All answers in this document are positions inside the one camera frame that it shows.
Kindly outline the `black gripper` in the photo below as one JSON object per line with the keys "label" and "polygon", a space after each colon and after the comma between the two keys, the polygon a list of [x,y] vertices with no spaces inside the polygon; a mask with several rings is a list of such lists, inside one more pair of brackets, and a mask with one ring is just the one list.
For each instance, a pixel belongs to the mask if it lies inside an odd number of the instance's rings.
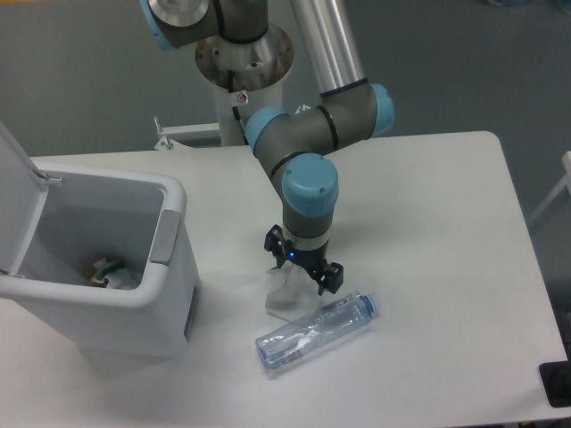
{"label": "black gripper", "polygon": [[282,228],[274,225],[264,239],[264,250],[270,252],[276,260],[276,268],[286,261],[303,268],[310,278],[318,284],[318,296],[325,292],[336,294],[343,285],[343,266],[327,262],[328,242],[312,250],[302,250],[294,246],[292,240],[286,240]]}

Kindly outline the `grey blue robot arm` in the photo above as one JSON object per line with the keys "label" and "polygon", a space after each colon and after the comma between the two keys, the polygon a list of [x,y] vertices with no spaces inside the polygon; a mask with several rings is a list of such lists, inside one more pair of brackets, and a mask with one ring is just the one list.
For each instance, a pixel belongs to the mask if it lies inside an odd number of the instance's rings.
{"label": "grey blue robot arm", "polygon": [[328,159],[349,145],[377,137],[394,122],[387,90],[362,69],[345,3],[295,1],[298,27],[316,74],[320,105],[291,115],[249,96],[282,81],[294,49],[269,21],[264,1],[144,1],[140,4],[157,45],[195,45],[203,76],[228,94],[220,113],[230,116],[282,202],[282,222],[266,234],[264,248],[278,265],[307,272],[319,292],[337,292],[342,265],[327,260],[329,230],[339,194]]}

